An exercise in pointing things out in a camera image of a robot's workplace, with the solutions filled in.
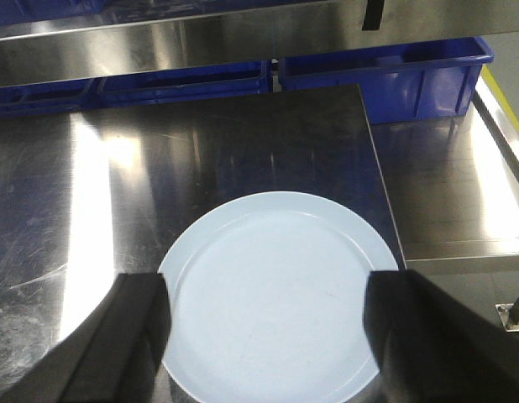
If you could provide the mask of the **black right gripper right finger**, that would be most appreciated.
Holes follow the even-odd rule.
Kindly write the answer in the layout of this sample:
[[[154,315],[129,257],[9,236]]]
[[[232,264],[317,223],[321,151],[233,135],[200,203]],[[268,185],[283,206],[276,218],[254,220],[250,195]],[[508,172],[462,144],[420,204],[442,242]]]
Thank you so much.
[[[519,402],[519,338],[413,270],[369,275],[363,325],[389,402]]]

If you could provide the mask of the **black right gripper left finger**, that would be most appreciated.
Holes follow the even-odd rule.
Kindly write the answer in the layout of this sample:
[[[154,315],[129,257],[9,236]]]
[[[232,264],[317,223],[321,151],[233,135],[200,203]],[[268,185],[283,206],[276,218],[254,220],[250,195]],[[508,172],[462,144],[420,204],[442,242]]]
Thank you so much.
[[[170,326],[163,276],[121,274],[79,327],[0,401],[148,402]]]

